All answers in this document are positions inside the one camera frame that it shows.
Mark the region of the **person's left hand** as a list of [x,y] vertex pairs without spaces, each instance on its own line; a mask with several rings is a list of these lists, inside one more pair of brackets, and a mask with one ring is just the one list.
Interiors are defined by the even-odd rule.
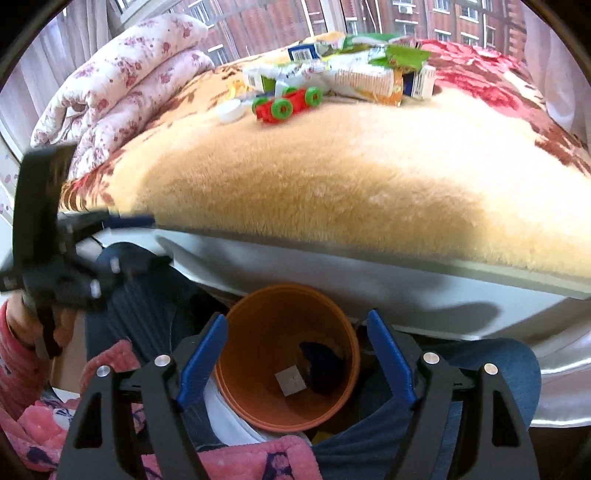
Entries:
[[[57,321],[53,338],[60,347],[66,347],[73,337],[74,325],[79,313],[62,307],[54,307],[53,313]],[[25,306],[23,294],[19,291],[13,293],[7,302],[6,321],[13,336],[27,347],[34,347],[43,335],[43,327],[39,319]]]

